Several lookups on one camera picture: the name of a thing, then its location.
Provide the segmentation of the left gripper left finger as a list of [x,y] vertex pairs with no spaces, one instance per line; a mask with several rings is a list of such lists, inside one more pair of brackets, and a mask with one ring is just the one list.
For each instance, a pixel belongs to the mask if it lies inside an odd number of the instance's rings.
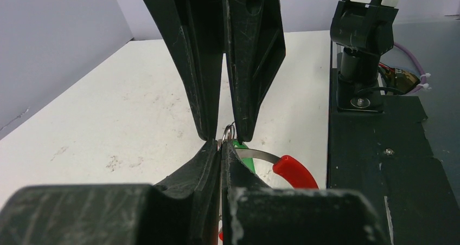
[[209,140],[179,169],[154,185],[154,244],[217,244],[220,155]]

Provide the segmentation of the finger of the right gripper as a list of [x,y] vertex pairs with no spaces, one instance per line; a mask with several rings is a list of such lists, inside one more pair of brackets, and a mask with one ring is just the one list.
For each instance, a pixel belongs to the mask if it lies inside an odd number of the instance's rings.
[[215,138],[223,38],[222,0],[143,0],[167,46],[198,136]]
[[223,23],[237,139],[249,142],[286,55],[280,0],[223,0]]

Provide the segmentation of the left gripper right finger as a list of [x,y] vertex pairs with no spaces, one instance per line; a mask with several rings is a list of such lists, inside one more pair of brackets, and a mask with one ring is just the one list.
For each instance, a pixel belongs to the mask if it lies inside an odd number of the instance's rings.
[[239,158],[231,141],[221,144],[223,244],[267,244],[273,219],[264,204],[270,188]]

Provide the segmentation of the green tag key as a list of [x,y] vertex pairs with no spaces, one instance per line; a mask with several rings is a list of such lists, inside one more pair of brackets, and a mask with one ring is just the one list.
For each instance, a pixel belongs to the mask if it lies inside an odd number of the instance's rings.
[[[239,143],[237,139],[232,140],[232,145],[235,150],[247,150],[249,147],[245,143]],[[238,155],[240,160],[249,168],[249,170],[252,173],[256,173],[255,166],[254,166],[254,161],[252,157],[242,157],[241,155]]]

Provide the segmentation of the silver keyring with red grip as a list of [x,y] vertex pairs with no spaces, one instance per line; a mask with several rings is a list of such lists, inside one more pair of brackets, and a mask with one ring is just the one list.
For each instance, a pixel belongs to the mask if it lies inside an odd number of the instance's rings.
[[[236,127],[229,124],[223,131],[222,138],[218,140],[218,148],[221,147],[223,142],[229,142],[232,145],[232,140],[236,139]],[[254,159],[262,160],[271,164],[272,171],[278,176],[286,180],[293,188],[296,189],[318,189],[318,184],[315,181],[310,171],[298,160],[290,155],[276,156],[274,154],[255,150],[236,150],[237,155],[242,157],[252,157]]]

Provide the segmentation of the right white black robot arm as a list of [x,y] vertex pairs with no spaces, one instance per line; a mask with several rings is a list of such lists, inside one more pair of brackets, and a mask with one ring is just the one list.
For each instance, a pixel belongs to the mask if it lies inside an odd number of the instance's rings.
[[[343,79],[371,85],[393,48],[399,0],[340,0],[330,38],[344,47]],[[213,140],[227,65],[239,141],[251,141],[263,99],[286,55],[280,0],[143,0],[182,79],[195,127]]]

